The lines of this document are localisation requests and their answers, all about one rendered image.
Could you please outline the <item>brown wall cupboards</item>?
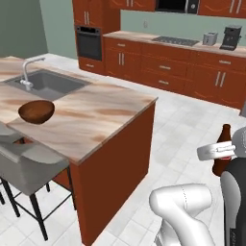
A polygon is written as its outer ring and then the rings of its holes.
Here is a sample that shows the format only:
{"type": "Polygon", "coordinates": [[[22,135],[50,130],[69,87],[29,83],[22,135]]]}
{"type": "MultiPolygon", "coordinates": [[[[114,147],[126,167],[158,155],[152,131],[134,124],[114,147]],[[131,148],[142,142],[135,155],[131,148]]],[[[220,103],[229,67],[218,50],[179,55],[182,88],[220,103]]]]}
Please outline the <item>brown wall cupboards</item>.
{"type": "Polygon", "coordinates": [[[198,14],[246,19],[246,0],[200,0],[198,14]]]}
{"type": "Polygon", "coordinates": [[[153,12],[156,0],[109,0],[110,6],[119,10],[153,12]]]}

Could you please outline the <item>tall brown cupboard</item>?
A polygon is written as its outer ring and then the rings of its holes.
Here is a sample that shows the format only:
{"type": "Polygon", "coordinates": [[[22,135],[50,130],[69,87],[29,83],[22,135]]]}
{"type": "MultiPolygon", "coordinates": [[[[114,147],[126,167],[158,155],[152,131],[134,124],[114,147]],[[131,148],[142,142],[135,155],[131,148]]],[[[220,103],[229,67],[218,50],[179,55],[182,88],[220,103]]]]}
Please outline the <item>tall brown cupboard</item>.
{"type": "Polygon", "coordinates": [[[120,10],[111,8],[109,0],[72,0],[72,6],[74,31],[76,25],[99,28],[101,30],[102,59],[97,61],[80,57],[77,51],[79,68],[92,73],[105,75],[103,35],[120,29],[120,10]]]}

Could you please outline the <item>brown soda bottle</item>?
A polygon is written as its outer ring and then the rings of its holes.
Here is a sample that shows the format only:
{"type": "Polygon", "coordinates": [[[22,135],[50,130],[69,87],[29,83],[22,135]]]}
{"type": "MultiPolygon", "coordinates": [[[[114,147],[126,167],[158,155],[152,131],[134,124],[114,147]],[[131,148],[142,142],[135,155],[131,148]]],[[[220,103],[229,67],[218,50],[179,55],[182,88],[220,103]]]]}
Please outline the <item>brown soda bottle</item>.
{"type": "MultiPolygon", "coordinates": [[[[224,124],[221,135],[218,138],[218,142],[230,141],[230,140],[231,140],[231,125],[230,124],[224,124]]],[[[232,159],[231,157],[216,159],[214,161],[214,164],[212,167],[212,173],[215,176],[220,177],[222,172],[224,171],[224,169],[226,168],[226,166],[228,165],[228,163],[231,159],[232,159]]]]}

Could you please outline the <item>brown base cupboards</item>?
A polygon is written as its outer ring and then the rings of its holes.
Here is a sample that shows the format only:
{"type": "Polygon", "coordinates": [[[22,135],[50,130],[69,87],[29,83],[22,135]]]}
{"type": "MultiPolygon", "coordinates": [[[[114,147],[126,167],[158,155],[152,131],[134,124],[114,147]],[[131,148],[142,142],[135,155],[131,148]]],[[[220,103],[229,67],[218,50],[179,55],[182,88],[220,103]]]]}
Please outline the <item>brown base cupboards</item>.
{"type": "Polygon", "coordinates": [[[118,31],[104,35],[106,73],[112,77],[242,109],[246,102],[246,46],[188,46],[156,36],[118,31]]]}

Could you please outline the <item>brown wooden bowl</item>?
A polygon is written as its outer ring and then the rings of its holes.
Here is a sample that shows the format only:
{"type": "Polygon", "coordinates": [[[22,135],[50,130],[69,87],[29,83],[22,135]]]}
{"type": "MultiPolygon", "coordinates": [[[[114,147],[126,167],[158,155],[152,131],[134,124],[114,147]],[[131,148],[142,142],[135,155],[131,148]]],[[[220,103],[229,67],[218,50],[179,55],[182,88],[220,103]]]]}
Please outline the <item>brown wooden bowl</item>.
{"type": "Polygon", "coordinates": [[[55,105],[47,100],[30,101],[18,109],[19,116],[32,124],[43,124],[49,120],[55,112],[55,105]]]}

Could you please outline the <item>silver tap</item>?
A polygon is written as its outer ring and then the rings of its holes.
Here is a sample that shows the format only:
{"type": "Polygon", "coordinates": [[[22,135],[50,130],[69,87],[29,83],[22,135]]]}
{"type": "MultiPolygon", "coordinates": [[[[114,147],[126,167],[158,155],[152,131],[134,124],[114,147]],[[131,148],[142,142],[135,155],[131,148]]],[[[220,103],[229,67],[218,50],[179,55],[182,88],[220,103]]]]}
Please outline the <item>silver tap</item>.
{"type": "Polygon", "coordinates": [[[28,81],[27,66],[28,66],[30,63],[33,63],[33,62],[39,62],[39,61],[44,61],[44,60],[45,60],[45,58],[42,57],[42,58],[30,60],[30,61],[25,61],[25,62],[23,63],[22,68],[23,68],[23,76],[24,76],[24,78],[20,80],[20,83],[21,83],[22,85],[24,85],[28,91],[31,90],[31,88],[33,87],[33,84],[32,84],[31,82],[28,81]]]}

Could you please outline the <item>silver toaster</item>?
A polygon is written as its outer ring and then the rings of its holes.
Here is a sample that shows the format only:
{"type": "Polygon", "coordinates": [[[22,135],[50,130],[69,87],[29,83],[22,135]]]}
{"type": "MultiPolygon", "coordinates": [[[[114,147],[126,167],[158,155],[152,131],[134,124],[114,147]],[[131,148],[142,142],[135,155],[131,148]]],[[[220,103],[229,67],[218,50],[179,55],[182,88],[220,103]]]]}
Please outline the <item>silver toaster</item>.
{"type": "Polygon", "coordinates": [[[208,32],[204,34],[203,44],[207,46],[213,46],[216,43],[218,34],[215,32],[208,32]]]}

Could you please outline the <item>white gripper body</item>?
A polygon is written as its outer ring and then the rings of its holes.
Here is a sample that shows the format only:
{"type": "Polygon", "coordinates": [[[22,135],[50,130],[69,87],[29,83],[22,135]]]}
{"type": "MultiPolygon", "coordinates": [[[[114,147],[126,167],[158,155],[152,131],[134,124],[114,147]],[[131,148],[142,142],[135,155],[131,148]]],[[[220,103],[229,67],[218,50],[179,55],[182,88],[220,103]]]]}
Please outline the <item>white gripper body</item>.
{"type": "Polygon", "coordinates": [[[224,159],[232,157],[234,150],[235,146],[230,141],[223,141],[199,147],[197,156],[199,160],[224,159]]]}

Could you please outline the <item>grey stool with black legs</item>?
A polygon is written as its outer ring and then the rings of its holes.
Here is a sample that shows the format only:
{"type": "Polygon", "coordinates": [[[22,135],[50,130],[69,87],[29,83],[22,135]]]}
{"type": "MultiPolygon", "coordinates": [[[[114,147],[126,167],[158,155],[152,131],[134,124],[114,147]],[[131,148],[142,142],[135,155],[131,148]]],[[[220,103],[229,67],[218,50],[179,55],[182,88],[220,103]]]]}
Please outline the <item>grey stool with black legs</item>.
{"type": "Polygon", "coordinates": [[[3,187],[12,204],[15,215],[19,217],[20,213],[18,209],[22,208],[36,219],[44,240],[48,239],[44,221],[69,197],[72,197],[72,201],[75,201],[69,161],[40,144],[14,144],[1,142],[0,180],[3,183],[3,187]],[[67,190],[70,194],[50,213],[45,217],[42,217],[36,193],[44,186],[46,186],[47,191],[50,191],[49,182],[61,174],[62,171],[66,171],[67,173],[67,190]],[[10,185],[18,189],[20,193],[29,197],[35,213],[30,213],[15,200],[10,185]]]}
{"type": "Polygon", "coordinates": [[[0,123],[0,142],[14,143],[21,138],[22,136],[19,133],[8,128],[5,124],[0,123]]]}

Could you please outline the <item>brown kitchen island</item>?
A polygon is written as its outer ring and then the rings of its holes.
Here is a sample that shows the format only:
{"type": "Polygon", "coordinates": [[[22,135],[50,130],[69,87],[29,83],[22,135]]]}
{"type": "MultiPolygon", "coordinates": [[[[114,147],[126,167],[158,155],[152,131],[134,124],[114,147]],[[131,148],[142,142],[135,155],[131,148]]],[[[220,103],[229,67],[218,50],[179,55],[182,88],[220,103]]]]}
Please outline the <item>brown kitchen island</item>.
{"type": "Polygon", "coordinates": [[[91,246],[148,173],[157,98],[88,78],[42,125],[18,116],[36,96],[5,82],[23,60],[0,58],[0,121],[69,158],[82,242],[91,246]]]}

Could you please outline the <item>grey hob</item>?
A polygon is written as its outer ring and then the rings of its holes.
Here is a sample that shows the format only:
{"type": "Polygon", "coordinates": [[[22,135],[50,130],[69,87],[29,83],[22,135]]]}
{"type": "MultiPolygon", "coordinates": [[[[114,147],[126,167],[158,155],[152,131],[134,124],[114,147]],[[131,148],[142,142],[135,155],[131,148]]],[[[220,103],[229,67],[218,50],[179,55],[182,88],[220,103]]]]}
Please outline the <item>grey hob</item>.
{"type": "Polygon", "coordinates": [[[155,37],[152,41],[163,42],[163,43],[171,43],[182,46],[193,46],[199,43],[199,40],[186,39],[186,38],[178,38],[178,37],[155,37]]]}

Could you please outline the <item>black coffee machine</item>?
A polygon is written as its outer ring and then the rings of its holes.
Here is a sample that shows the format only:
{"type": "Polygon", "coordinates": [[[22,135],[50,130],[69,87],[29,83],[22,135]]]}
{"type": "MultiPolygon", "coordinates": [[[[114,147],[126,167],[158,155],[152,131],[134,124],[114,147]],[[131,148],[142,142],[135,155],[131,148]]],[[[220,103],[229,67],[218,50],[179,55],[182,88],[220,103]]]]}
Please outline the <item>black coffee machine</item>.
{"type": "Polygon", "coordinates": [[[241,39],[241,29],[242,27],[240,25],[227,26],[224,31],[224,38],[220,48],[233,51],[241,39]]]}

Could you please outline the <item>grey sink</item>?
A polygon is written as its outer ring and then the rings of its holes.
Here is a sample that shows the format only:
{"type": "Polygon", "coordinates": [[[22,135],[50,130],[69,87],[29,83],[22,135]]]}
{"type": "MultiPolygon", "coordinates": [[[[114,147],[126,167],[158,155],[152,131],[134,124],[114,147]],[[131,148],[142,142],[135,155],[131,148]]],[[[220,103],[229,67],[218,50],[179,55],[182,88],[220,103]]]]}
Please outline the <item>grey sink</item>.
{"type": "Polygon", "coordinates": [[[45,69],[40,69],[28,74],[28,81],[32,84],[29,90],[20,83],[22,79],[22,76],[15,77],[5,81],[5,84],[49,101],[58,100],[67,94],[89,85],[87,81],[45,69]]]}

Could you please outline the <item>black microwave oven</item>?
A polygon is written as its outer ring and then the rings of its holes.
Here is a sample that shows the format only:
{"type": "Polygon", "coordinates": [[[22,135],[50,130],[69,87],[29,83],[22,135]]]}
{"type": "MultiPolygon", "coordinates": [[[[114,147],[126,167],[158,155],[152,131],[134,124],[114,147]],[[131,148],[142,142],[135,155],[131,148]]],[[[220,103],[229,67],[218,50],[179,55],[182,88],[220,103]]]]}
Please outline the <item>black microwave oven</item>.
{"type": "Polygon", "coordinates": [[[196,14],[199,3],[200,0],[156,0],[156,11],[196,14]]]}

